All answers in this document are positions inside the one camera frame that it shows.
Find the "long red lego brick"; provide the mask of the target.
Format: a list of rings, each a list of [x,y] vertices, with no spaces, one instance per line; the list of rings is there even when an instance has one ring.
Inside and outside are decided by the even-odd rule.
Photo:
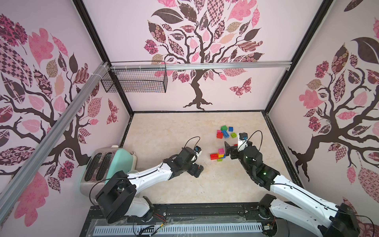
[[[218,154],[211,154],[210,155],[210,160],[218,160],[219,159],[219,155]]]

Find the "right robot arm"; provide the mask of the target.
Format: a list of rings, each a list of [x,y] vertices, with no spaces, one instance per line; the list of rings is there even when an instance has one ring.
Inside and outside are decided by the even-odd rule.
[[[318,237],[358,237],[359,223],[353,209],[342,203],[326,201],[287,179],[263,163],[263,155],[252,142],[225,143],[225,155],[239,160],[250,179],[270,193],[259,202],[262,219],[285,219]]]

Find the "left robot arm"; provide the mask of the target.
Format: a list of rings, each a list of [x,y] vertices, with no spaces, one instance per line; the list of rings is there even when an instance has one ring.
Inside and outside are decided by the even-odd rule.
[[[107,223],[119,221],[123,216],[134,216],[149,221],[155,207],[146,197],[137,197],[141,191],[169,181],[187,172],[198,178],[204,167],[196,164],[201,155],[199,146],[184,147],[179,154],[164,159],[157,166],[136,173],[116,172],[95,196],[95,200]]]

